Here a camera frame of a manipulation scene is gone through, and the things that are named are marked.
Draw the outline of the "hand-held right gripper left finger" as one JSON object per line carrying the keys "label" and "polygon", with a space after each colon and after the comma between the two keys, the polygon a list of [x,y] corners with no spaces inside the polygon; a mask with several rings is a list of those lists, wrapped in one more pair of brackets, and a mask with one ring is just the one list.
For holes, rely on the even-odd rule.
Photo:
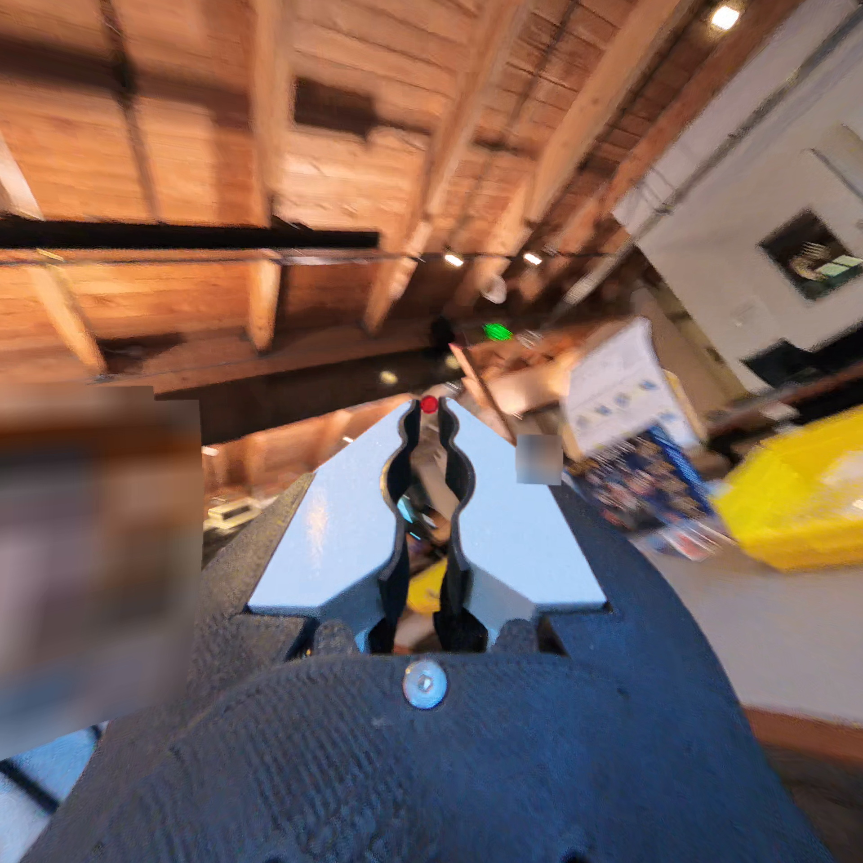
{"label": "hand-held right gripper left finger", "polygon": [[388,642],[405,607],[421,408],[397,406],[315,472],[248,602],[251,613],[343,623],[361,653]]}

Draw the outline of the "blue printed box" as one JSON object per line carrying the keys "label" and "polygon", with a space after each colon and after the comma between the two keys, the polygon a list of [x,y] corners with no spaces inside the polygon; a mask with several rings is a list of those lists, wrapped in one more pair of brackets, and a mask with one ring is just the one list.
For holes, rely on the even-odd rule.
{"label": "blue printed box", "polygon": [[578,465],[574,483],[606,522],[626,534],[716,516],[695,467],[658,425],[597,450]]}

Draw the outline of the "grey desk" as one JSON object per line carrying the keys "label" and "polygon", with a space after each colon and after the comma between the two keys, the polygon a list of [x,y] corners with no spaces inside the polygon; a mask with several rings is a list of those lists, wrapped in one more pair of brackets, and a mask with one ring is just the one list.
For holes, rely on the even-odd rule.
{"label": "grey desk", "polygon": [[861,769],[861,566],[782,573],[728,545],[701,562],[635,546],[696,619],[760,743]]}

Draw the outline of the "white printed cardboard box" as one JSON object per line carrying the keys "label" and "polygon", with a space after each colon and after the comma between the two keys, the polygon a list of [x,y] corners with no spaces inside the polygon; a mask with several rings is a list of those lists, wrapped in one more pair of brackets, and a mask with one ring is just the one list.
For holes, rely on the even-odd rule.
{"label": "white printed cardboard box", "polygon": [[579,453],[588,457],[659,426],[672,442],[692,449],[702,430],[680,387],[661,367],[646,318],[634,318],[572,367],[563,401]]}

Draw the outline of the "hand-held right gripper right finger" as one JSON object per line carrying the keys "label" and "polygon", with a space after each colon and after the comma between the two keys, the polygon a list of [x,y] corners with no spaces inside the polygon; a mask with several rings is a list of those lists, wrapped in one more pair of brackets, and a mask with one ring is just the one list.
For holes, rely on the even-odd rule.
{"label": "hand-held right gripper right finger", "polygon": [[448,653],[492,648],[504,627],[593,613],[607,597],[551,487],[520,481],[520,453],[466,408],[438,408],[445,483],[456,496],[435,630]]}

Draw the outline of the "dark wall poster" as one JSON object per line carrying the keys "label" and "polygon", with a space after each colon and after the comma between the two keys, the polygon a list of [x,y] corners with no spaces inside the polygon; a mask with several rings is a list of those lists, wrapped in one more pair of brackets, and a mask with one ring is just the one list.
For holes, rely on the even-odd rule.
{"label": "dark wall poster", "polygon": [[802,210],[762,239],[759,248],[807,302],[838,292],[862,275],[854,254],[813,210]]}

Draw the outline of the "yellow plastic bin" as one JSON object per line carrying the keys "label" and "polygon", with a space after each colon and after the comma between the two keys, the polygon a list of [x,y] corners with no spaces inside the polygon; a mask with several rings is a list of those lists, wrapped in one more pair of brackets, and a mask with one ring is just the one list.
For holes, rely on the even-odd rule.
{"label": "yellow plastic bin", "polygon": [[714,507],[747,555],[784,572],[862,561],[862,408],[771,437]]}

